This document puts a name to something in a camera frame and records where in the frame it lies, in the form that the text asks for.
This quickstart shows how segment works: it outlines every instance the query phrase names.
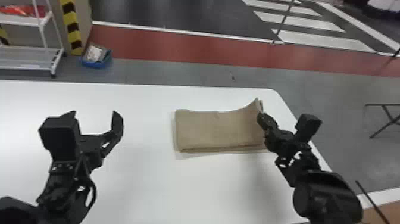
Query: white table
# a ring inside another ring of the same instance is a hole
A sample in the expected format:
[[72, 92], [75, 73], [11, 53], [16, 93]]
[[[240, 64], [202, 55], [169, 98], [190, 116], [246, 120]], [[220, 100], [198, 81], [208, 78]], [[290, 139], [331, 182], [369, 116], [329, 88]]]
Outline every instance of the white table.
[[38, 135], [45, 118], [76, 110], [82, 133], [102, 133], [116, 110], [125, 134], [93, 172], [98, 200], [83, 223], [304, 222], [275, 154], [174, 150], [176, 109], [228, 111], [255, 97], [281, 128], [294, 131], [296, 118], [271, 89], [0, 81], [0, 196], [35, 204], [42, 192], [51, 163]]

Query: red floor stripe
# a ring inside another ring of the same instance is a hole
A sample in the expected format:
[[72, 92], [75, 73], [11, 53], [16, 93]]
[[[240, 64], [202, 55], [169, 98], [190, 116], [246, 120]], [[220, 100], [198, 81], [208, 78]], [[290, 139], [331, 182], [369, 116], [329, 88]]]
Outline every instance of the red floor stripe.
[[90, 41], [114, 58], [400, 77], [400, 60], [363, 52], [107, 26], [93, 26]]

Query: blue plastic tray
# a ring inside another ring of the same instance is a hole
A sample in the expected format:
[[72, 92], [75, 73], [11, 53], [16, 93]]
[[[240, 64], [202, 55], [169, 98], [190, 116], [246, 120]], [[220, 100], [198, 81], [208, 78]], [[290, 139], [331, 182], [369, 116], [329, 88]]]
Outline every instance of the blue plastic tray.
[[107, 56], [105, 56], [103, 62], [85, 61], [82, 57], [80, 57], [79, 60], [82, 63], [82, 65], [84, 65], [86, 67], [102, 69], [107, 65], [107, 62], [110, 60], [110, 58], [111, 58], [111, 51], [109, 50], [107, 52]]

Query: beige cloth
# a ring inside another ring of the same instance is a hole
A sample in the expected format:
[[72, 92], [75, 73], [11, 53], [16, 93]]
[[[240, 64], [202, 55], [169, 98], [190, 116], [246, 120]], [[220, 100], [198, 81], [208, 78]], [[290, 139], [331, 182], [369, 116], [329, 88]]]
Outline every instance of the beige cloth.
[[244, 108], [229, 112], [175, 112], [179, 151], [242, 151], [261, 149], [264, 132], [257, 123], [262, 103], [255, 99]]

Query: robotic arm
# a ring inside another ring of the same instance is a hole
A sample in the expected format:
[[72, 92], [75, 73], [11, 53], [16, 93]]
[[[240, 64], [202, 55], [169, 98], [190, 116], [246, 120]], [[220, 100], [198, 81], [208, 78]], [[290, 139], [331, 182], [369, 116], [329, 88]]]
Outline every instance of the robotic arm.
[[296, 124], [296, 133], [279, 129], [276, 121], [259, 113], [257, 122], [265, 131], [265, 146], [278, 155], [275, 165], [295, 188], [293, 206], [296, 212], [311, 224], [353, 224], [363, 218], [363, 209], [355, 193], [341, 175], [322, 171], [318, 158], [308, 142], [322, 121], [302, 114]]
[[[295, 188], [296, 212], [311, 224], [353, 224], [363, 217], [358, 198], [343, 178], [322, 171], [308, 142], [322, 121], [303, 114], [297, 132], [279, 129], [276, 121], [259, 113], [257, 122], [265, 131], [265, 146], [278, 155], [276, 166]], [[38, 206], [0, 198], [0, 223], [79, 224], [96, 200], [96, 186], [90, 174], [102, 166], [104, 158], [123, 136], [123, 119], [114, 112], [111, 130], [101, 135], [81, 135], [75, 112], [49, 117], [39, 129], [43, 144], [53, 162]], [[88, 205], [86, 200], [92, 192]]]
[[[49, 117], [39, 129], [53, 162], [37, 207], [5, 197], [0, 199], [0, 223], [78, 224], [96, 201], [90, 174], [123, 136], [123, 119], [113, 112], [111, 130], [101, 135], [81, 135], [75, 111]], [[88, 205], [89, 193], [92, 198]]]

